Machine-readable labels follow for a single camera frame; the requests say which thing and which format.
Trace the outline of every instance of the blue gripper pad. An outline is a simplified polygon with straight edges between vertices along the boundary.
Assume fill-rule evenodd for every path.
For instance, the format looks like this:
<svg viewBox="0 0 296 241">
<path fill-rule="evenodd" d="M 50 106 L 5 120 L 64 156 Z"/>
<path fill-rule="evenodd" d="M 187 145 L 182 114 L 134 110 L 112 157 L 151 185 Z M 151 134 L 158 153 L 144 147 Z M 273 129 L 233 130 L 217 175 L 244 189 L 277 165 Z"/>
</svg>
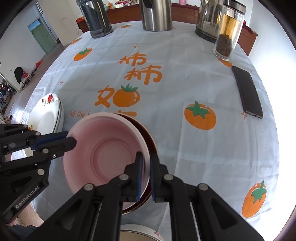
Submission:
<svg viewBox="0 0 296 241">
<path fill-rule="evenodd" d="M 150 160 L 150 183 L 151 183 L 151 193 L 152 199 L 155 201 L 155 189 L 154 189 L 154 175 L 153 175 L 153 166 L 152 161 Z"/>
<path fill-rule="evenodd" d="M 141 184 L 142 184 L 142 168 L 143 168 L 143 156 L 141 155 L 139 164 L 139 175 L 138 175 L 138 186 L 137 186 L 137 202 L 140 201 L 141 197 Z"/>
<path fill-rule="evenodd" d="M 33 145 L 31 145 L 31 150 L 36 150 L 40 145 L 46 144 L 48 142 L 64 139 L 66 137 L 67 137 L 67 133 L 37 140 Z"/>
</svg>

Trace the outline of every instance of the silver thermos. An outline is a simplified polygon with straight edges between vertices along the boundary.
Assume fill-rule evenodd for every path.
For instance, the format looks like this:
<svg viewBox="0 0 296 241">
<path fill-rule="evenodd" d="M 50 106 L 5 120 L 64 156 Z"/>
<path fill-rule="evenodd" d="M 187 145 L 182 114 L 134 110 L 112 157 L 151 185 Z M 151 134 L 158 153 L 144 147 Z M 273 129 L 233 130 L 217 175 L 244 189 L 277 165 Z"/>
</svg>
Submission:
<svg viewBox="0 0 296 241">
<path fill-rule="evenodd" d="M 171 0 L 140 0 L 143 29 L 168 31 L 173 28 Z"/>
</svg>

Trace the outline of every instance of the glass kettle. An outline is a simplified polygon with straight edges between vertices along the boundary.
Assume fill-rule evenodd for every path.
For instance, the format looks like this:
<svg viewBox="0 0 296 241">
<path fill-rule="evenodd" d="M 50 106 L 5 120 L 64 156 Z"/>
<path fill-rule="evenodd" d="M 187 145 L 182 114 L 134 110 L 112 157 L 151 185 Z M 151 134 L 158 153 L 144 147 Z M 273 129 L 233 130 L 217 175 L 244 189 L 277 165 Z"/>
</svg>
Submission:
<svg viewBox="0 0 296 241">
<path fill-rule="evenodd" d="M 222 19 L 223 0 L 200 0 L 200 2 L 195 33 L 215 43 Z"/>
</svg>

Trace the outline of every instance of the black thermos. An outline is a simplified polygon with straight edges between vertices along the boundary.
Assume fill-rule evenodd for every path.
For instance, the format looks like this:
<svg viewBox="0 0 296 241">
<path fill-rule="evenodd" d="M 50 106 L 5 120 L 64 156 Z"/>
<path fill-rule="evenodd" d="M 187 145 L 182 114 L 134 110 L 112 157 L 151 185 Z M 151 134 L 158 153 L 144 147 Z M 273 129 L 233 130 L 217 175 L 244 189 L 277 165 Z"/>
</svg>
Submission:
<svg viewBox="0 0 296 241">
<path fill-rule="evenodd" d="M 112 33 L 112 26 L 102 0 L 76 0 L 76 2 L 94 39 Z"/>
</svg>

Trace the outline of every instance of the green door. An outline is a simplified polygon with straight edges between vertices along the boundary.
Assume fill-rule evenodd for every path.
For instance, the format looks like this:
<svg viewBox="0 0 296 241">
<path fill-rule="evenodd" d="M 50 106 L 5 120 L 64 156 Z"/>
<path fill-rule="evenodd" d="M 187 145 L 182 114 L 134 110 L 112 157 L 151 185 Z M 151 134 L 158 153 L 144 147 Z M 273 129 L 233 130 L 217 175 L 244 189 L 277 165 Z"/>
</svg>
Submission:
<svg viewBox="0 0 296 241">
<path fill-rule="evenodd" d="M 56 46 L 56 43 L 50 36 L 49 32 L 47 31 L 43 23 L 39 23 L 36 27 L 34 27 L 31 30 L 31 32 L 35 37 L 37 43 L 39 43 L 40 47 L 44 50 L 45 53 L 48 54 Z"/>
</svg>

